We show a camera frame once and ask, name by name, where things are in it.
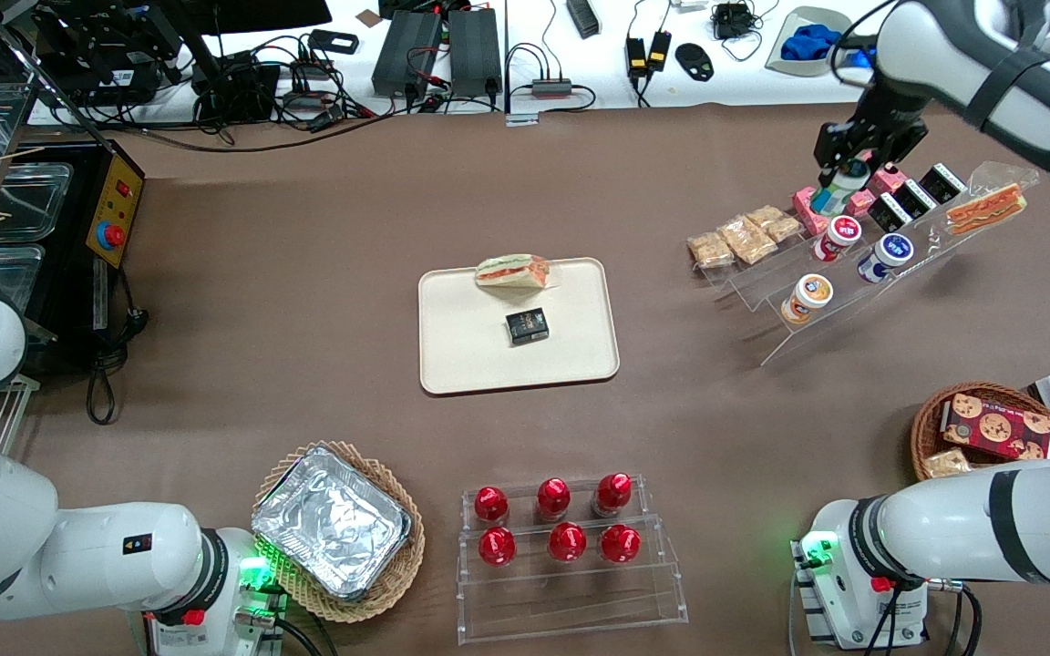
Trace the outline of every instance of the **yellow control panel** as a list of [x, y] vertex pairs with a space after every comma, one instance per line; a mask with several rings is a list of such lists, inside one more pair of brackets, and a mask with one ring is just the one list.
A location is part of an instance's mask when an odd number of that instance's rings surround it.
[[100, 192], [100, 203], [96, 205], [91, 230], [87, 232], [87, 248], [109, 266], [120, 267], [124, 259], [128, 232], [132, 228], [136, 205], [141, 204], [143, 188], [145, 182], [124, 162], [124, 157], [112, 155], [104, 188]]

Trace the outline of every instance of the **aluminum foil tray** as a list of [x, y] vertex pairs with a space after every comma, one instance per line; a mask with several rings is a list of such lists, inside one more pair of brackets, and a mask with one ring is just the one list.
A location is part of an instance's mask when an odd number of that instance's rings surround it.
[[291, 466], [259, 504], [252, 527], [334, 597], [358, 601], [404, 546], [412, 517], [320, 446]]

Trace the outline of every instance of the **table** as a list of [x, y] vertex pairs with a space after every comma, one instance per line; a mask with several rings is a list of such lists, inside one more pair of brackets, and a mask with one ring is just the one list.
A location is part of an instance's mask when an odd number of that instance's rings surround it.
[[[751, 315], [693, 277], [684, 239], [786, 204], [817, 175], [818, 126], [848, 111], [709, 105], [559, 114], [529, 129], [496, 115], [430, 127], [412, 117], [254, 155], [122, 135], [150, 175], [128, 274], [151, 320], [114, 377], [120, 423], [88, 423], [85, 383], [45, 383], [16, 456], [54, 481], [63, 507], [171, 501], [204, 526], [247, 527], [259, 483], [296, 445], [358, 445], [417, 500], [426, 550], [396, 608], [337, 628], [342, 656], [782, 653], [788, 541], [828, 501], [912, 482], [908, 423], [933, 390], [1050, 374], [1047, 182], [1029, 191], [1025, 215], [967, 242], [939, 273], [758, 368], [742, 345]], [[953, 117], [930, 109], [926, 121], [911, 170], [1013, 162]], [[234, 133], [245, 146], [300, 137]], [[604, 262], [620, 373], [425, 395], [420, 275], [511, 251]], [[611, 470], [650, 481], [691, 623], [458, 648], [461, 491]], [[976, 589], [981, 653], [1050, 653], [1050, 587]], [[932, 597], [934, 640], [903, 656], [942, 653], [950, 606]], [[799, 642], [801, 655], [837, 653]], [[104, 610], [0, 623], [0, 653], [134, 649], [122, 615]]]
[[[505, 4], [509, 0], [488, 0], [488, 5], [492, 7], [503, 24], [505, 16]], [[339, 67], [344, 75], [346, 90], [359, 103], [366, 105], [372, 111], [384, 112], [391, 107], [391, 100], [386, 97], [375, 96], [375, 90], [371, 86], [371, 72], [375, 67], [379, 50], [383, 46], [383, 38], [386, 37], [387, 26], [391, 21], [383, 21], [374, 28], [368, 28], [365, 24], [358, 21], [355, 16], [363, 9], [375, 9], [375, 0], [335, 0], [330, 1], [332, 16], [334, 20], [329, 24], [318, 25], [318, 28], [346, 31], [358, 35], [359, 49], [355, 55], [335, 55], [335, 66]], [[711, 24], [709, 17], [711, 10], [696, 9], [682, 10], [678, 7], [671, 9], [667, 16], [667, 29], [673, 34], [671, 48], [672, 54], [679, 43], [693, 41], [697, 45], [704, 46], [711, 56], [715, 64], [716, 76], [709, 83], [694, 82], [688, 78], [678, 63], [668, 62], [667, 69], [655, 76], [651, 83], [650, 90], [647, 91], [647, 99], [655, 107], [691, 107], [704, 103], [720, 103], [724, 105], [780, 105], [780, 104], [805, 104], [805, 103], [846, 103], [856, 101], [861, 93], [857, 86], [846, 86], [840, 84], [833, 78], [832, 73], [819, 76], [819, 78], [792, 78], [774, 70], [768, 70], [763, 63], [768, 61], [768, 55], [772, 49], [772, 43], [776, 40], [776, 35], [780, 26], [784, 23], [784, 18], [789, 12], [797, 5], [807, 4], [813, 7], [833, 8], [846, 14], [849, 18], [861, 17], [869, 9], [869, 5], [859, 3], [855, 0], [780, 0], [776, 8], [765, 12], [763, 17], [763, 45], [753, 58], [747, 62], [735, 62], [720, 48], [720, 43], [711, 38]], [[508, 47], [520, 41], [541, 42], [542, 33], [545, 29], [549, 17], [554, 17], [553, 26], [549, 29], [546, 41], [553, 49], [554, 54], [565, 64], [563, 71], [566, 78], [570, 78], [575, 84], [594, 88], [597, 93], [597, 101], [594, 108], [618, 108], [634, 107], [636, 99], [630, 88], [628, 80], [625, 78], [624, 68], [624, 42], [626, 26], [632, 16], [633, 3], [596, 3], [601, 22], [604, 25], [602, 34], [596, 37], [583, 40], [578, 36], [574, 24], [570, 20], [570, 13], [566, 8], [565, 0], [554, 0], [550, 5], [546, 0], [511, 0], [508, 5], [508, 44], [505, 40], [505, 31], [501, 30], [499, 38], [501, 41], [501, 52], [508, 50]], [[638, 17], [634, 22], [634, 35], [645, 38], [649, 45], [651, 34], [658, 25], [659, 19], [666, 10], [667, 4], [662, 0], [645, 0], [638, 7]], [[869, 18], [862, 25], [860, 33], [869, 34], [881, 25], [884, 12], [879, 16]], [[205, 38], [205, 43], [212, 50], [213, 56], [219, 55], [222, 48], [225, 52], [233, 54], [254, 48], [261, 45], [271, 38], [277, 37], [299, 37], [309, 33], [310, 29], [289, 29], [258, 31], [249, 34], [230, 34], [222, 38], [220, 43], [215, 37]], [[751, 49], [753, 40], [736, 42], [730, 45], [733, 51], [744, 56]], [[292, 52], [296, 46], [293, 40], [279, 41], [278, 45], [288, 48]], [[265, 50], [259, 55], [262, 61], [289, 62], [293, 61], [291, 56], [279, 50]], [[188, 48], [183, 48], [178, 58], [181, 66], [191, 60]], [[186, 78], [190, 70], [186, 69]], [[443, 79], [450, 78], [450, 66], [447, 58], [439, 59], [437, 66], [433, 69], [435, 75]], [[556, 66], [553, 66], [553, 75], [556, 76]], [[854, 72], [849, 71], [850, 78]], [[508, 79], [512, 87], [529, 83], [537, 76], [537, 63], [528, 56], [518, 56], [513, 58], [509, 67]], [[330, 83], [312, 83], [315, 90], [330, 90]], [[279, 96], [289, 90], [289, 79], [284, 76], [279, 83]], [[188, 84], [175, 86], [162, 91], [156, 96], [156, 100], [149, 104], [133, 107], [132, 118], [136, 123], [181, 123], [190, 121], [192, 117], [193, 101], [197, 99], [196, 93]], [[533, 112], [539, 109], [554, 107], [570, 107], [583, 103], [583, 96], [579, 96], [571, 103], [571, 100], [534, 100], [528, 93], [521, 92], [514, 99], [514, 112]], [[504, 107], [504, 99], [501, 97], [497, 101], [497, 107]], [[449, 107], [450, 113], [483, 113], [486, 107], [478, 104], [454, 103]], [[114, 115], [116, 109], [108, 107], [104, 112], [91, 111], [97, 121], [104, 121], [108, 115]], [[313, 113], [296, 112], [303, 118]], [[43, 104], [37, 104], [32, 112], [29, 123], [32, 125], [56, 125], [58, 122], [51, 115], [52, 111]], [[58, 115], [62, 121], [69, 121], [70, 114], [65, 109], [58, 109]]]

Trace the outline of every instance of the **white tray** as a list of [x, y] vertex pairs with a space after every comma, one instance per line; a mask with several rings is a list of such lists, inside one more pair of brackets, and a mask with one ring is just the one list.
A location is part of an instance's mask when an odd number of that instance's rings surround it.
[[[420, 278], [420, 383], [434, 395], [600, 381], [618, 371], [605, 270], [594, 258], [554, 260], [556, 287], [478, 287], [475, 269]], [[512, 345], [505, 316], [541, 308], [545, 340]]]

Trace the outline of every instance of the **pink box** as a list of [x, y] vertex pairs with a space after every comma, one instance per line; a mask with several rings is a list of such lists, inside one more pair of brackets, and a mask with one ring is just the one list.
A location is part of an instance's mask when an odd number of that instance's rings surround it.
[[882, 194], [892, 194], [907, 179], [907, 175], [900, 170], [894, 169], [892, 173], [890, 173], [890, 171], [880, 168], [869, 178], [869, 183], [866, 183], [866, 190], [872, 191], [875, 198]]
[[816, 187], [804, 187], [792, 195], [792, 209], [797, 211], [797, 218], [800, 219], [800, 224], [804, 224], [810, 235], [822, 235], [828, 226], [828, 216], [821, 216], [808, 207], [808, 199], [813, 198], [816, 192]]
[[849, 203], [845, 205], [845, 213], [853, 218], [859, 218], [869, 211], [870, 205], [878, 199], [869, 190], [858, 191], [849, 196]]

